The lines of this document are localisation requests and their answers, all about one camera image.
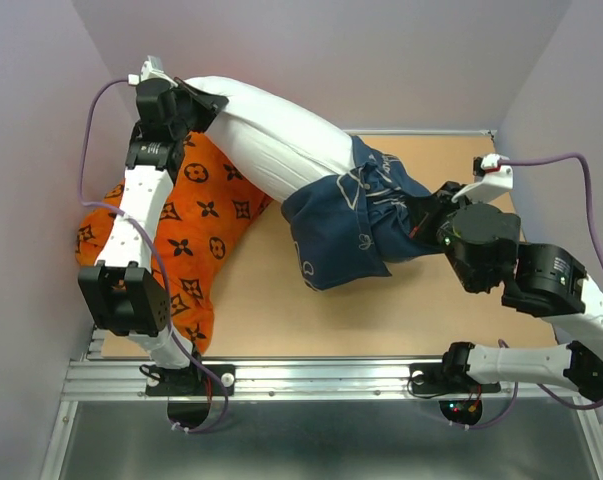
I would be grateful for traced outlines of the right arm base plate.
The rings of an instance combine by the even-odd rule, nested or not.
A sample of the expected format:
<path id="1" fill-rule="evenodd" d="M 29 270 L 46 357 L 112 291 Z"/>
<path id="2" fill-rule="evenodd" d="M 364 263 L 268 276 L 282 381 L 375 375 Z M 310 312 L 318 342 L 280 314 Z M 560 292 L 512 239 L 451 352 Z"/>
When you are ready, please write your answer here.
<path id="1" fill-rule="evenodd" d="M 411 391 L 418 396 L 470 393 L 499 393 L 499 383 L 479 383 L 456 367 L 445 369 L 441 362 L 412 363 Z"/>

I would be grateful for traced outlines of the white pillow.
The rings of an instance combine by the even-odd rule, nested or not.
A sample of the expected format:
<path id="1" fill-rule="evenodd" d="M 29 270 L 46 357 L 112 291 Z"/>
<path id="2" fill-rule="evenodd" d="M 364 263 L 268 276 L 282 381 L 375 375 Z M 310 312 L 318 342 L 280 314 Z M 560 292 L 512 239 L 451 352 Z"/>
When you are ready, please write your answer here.
<path id="1" fill-rule="evenodd" d="M 355 167 L 351 136 L 289 100 L 228 77 L 192 77 L 186 83 L 228 99 L 206 136 L 245 178 L 278 202 Z"/>

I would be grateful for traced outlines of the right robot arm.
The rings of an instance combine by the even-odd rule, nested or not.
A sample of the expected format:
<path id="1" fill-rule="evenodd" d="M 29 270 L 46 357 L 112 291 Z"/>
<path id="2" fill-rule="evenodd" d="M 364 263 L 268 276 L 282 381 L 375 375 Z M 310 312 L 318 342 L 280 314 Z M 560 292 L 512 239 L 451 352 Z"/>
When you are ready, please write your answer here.
<path id="1" fill-rule="evenodd" d="M 501 382 L 558 386 L 603 406 L 603 292 L 565 249 L 520 239 L 520 218 L 488 203 L 456 199 L 461 185 L 445 183 L 416 198 L 410 236 L 444 253 L 471 294 L 503 289 L 501 304 L 567 331 L 551 348 L 497 349 L 454 342 L 436 363 L 412 369 L 416 394 L 495 392 Z"/>

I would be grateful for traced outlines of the blue pillowcase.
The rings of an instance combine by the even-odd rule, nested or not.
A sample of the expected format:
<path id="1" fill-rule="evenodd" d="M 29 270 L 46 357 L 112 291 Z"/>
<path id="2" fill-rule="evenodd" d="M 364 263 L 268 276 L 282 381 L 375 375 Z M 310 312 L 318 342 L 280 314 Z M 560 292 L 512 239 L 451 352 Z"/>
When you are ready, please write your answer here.
<path id="1" fill-rule="evenodd" d="M 301 188 L 282 203 L 301 275 L 321 291 L 366 277 L 389 277 L 390 263 L 436 255 L 438 245 L 410 237 L 411 208 L 430 191 L 402 162 L 352 138 L 354 167 Z"/>

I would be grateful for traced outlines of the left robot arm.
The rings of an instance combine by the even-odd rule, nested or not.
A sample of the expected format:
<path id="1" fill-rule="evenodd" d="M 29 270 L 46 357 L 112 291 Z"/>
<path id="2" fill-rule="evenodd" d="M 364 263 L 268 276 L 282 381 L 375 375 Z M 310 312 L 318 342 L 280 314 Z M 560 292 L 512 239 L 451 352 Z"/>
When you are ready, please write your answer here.
<path id="1" fill-rule="evenodd" d="M 180 393 L 196 392 L 204 371 L 192 341 L 171 318 L 166 277 L 154 278 L 163 261 L 154 245 L 163 206 L 183 162 L 186 137 L 203 133 L 228 99 L 198 90 L 183 80 L 130 77 L 139 118 L 128 144 L 124 187 L 112 229 L 93 265 L 81 268 L 78 283 L 95 325 L 128 337 Z"/>

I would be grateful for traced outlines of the aluminium front rail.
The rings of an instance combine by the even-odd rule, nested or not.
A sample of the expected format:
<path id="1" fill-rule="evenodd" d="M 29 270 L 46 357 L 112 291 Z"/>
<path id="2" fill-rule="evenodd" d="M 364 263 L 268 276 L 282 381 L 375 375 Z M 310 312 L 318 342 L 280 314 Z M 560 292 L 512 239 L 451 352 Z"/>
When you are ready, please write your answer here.
<path id="1" fill-rule="evenodd" d="M 235 366 L 232 402 L 322 400 L 419 400 L 433 396 L 415 394 L 411 380 L 417 363 L 432 358 L 395 357 L 309 360 L 230 359 Z M 149 395 L 140 361 L 76 361 L 67 368 L 61 390 L 63 401 L 189 401 L 194 396 Z"/>

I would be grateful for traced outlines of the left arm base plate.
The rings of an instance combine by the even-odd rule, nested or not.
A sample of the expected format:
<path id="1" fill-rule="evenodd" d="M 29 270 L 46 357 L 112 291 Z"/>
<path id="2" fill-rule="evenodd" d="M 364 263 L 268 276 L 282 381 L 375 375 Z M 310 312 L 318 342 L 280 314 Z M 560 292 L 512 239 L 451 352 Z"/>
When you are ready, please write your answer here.
<path id="1" fill-rule="evenodd" d="M 154 364 L 141 364 L 139 371 L 146 377 L 145 394 L 150 397 L 214 397 L 232 396 L 236 368 L 232 364 L 211 365 L 213 379 L 194 366 L 165 369 Z"/>

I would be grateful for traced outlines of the orange patterned blanket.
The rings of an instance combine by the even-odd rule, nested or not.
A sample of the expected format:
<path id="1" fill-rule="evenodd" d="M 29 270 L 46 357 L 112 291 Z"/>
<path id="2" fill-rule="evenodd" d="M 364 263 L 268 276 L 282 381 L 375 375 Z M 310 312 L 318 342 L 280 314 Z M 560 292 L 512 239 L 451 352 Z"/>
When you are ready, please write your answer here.
<path id="1" fill-rule="evenodd" d="M 204 135 L 191 133 L 154 240 L 165 264 L 174 326 L 204 353 L 213 337 L 211 290 L 247 229 L 272 202 Z"/>

